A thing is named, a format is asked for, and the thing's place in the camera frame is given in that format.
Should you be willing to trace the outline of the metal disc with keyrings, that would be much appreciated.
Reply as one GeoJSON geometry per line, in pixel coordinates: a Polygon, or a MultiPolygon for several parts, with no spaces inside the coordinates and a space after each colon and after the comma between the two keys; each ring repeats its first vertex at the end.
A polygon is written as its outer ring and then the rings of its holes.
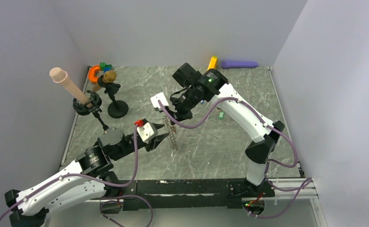
{"type": "Polygon", "coordinates": [[[177,151],[178,150],[178,145],[176,143],[176,138],[175,138],[176,132],[172,131],[172,129],[171,129],[170,119],[167,116],[163,116],[162,122],[165,125],[164,129],[165,129],[166,133],[169,134],[168,139],[169,139],[171,149],[173,151],[177,151]]]}

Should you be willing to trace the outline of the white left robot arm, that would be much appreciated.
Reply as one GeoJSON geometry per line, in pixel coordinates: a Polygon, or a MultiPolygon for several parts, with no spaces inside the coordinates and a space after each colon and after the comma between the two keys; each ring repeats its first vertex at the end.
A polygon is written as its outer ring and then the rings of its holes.
{"type": "Polygon", "coordinates": [[[120,196],[122,189],[131,185],[138,170],[138,150],[155,149],[169,134],[159,135],[164,124],[145,119],[135,123],[134,133],[108,128],[96,143],[77,156],[58,173],[26,190],[10,190],[5,201],[13,227],[40,227],[51,215],[91,199],[120,196]],[[135,155],[135,166],[128,181],[119,180],[111,170],[113,160],[130,153],[135,155]]]}

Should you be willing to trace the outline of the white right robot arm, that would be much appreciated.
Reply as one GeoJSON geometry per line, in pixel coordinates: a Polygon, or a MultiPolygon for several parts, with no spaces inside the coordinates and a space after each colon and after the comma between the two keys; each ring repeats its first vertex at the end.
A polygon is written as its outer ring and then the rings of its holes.
{"type": "Polygon", "coordinates": [[[243,100],[229,80],[217,69],[209,69],[201,74],[185,63],[172,77],[184,89],[180,97],[170,98],[176,111],[173,116],[177,121],[191,119],[192,109],[204,100],[223,110],[250,136],[252,142],[245,150],[249,159],[245,191],[250,196],[257,196],[263,191],[267,160],[276,146],[284,124],[280,121],[273,122],[254,108],[248,108],[249,103],[243,100]]]}

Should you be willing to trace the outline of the black short microphone stand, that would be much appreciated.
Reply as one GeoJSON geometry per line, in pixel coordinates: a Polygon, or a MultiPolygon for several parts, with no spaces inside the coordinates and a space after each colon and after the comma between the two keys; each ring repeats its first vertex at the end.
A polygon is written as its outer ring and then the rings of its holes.
{"type": "Polygon", "coordinates": [[[125,101],[116,100],[115,94],[119,91],[121,85],[116,83],[101,84],[105,88],[104,93],[108,94],[112,103],[108,106],[107,112],[110,117],[118,119],[124,117],[128,111],[129,106],[125,101]]]}

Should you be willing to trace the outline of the yellow block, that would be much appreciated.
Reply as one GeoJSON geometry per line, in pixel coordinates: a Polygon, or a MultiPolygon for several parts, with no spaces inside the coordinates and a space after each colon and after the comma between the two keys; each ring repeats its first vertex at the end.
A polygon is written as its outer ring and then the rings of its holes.
{"type": "Polygon", "coordinates": [[[217,56],[212,56],[211,59],[210,59],[209,65],[207,67],[207,70],[216,69],[217,62],[218,62],[217,56]]]}

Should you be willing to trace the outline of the purple cylinder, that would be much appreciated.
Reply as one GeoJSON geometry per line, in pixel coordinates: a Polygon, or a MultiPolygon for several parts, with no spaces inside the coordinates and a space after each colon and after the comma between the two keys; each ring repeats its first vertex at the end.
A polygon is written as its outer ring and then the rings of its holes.
{"type": "Polygon", "coordinates": [[[231,69],[231,68],[256,68],[259,65],[255,61],[229,61],[229,60],[224,60],[224,61],[221,62],[220,66],[223,69],[231,69]]]}

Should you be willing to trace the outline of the gold microphone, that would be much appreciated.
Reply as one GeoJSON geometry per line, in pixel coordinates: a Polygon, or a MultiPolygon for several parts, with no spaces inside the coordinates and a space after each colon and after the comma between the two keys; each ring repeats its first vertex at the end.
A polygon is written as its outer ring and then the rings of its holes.
{"type": "Polygon", "coordinates": [[[97,79],[97,82],[93,86],[92,91],[93,92],[99,91],[102,88],[101,84],[113,83],[116,80],[116,78],[117,78],[117,73],[114,70],[106,71],[103,76],[97,79]]]}

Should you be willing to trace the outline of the orange horseshoe toy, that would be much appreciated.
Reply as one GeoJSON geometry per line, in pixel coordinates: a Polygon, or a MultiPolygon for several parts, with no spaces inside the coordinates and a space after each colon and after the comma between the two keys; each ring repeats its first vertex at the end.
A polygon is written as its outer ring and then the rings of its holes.
{"type": "Polygon", "coordinates": [[[101,70],[99,65],[95,65],[89,68],[88,70],[88,80],[91,83],[97,83],[98,76],[97,73],[101,70]]]}

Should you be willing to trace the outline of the green blue toy bricks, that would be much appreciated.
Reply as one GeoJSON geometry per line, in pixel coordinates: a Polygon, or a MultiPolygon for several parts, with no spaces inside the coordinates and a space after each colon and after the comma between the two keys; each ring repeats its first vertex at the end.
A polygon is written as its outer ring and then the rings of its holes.
{"type": "Polygon", "coordinates": [[[103,73],[109,70],[113,70],[112,64],[106,64],[105,62],[101,62],[99,64],[99,67],[100,67],[100,71],[102,71],[103,73]]]}

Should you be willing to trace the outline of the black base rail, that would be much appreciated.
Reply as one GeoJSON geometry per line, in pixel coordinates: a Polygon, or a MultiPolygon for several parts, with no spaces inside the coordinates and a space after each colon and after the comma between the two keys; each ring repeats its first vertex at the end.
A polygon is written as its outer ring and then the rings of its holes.
{"type": "Polygon", "coordinates": [[[275,192],[268,182],[253,186],[245,178],[136,180],[124,188],[107,187],[102,198],[113,199],[128,195],[123,200],[124,211],[146,209],[148,206],[132,195],[146,199],[152,208],[204,208],[227,207],[240,209],[244,203],[274,198],[275,192]]]}

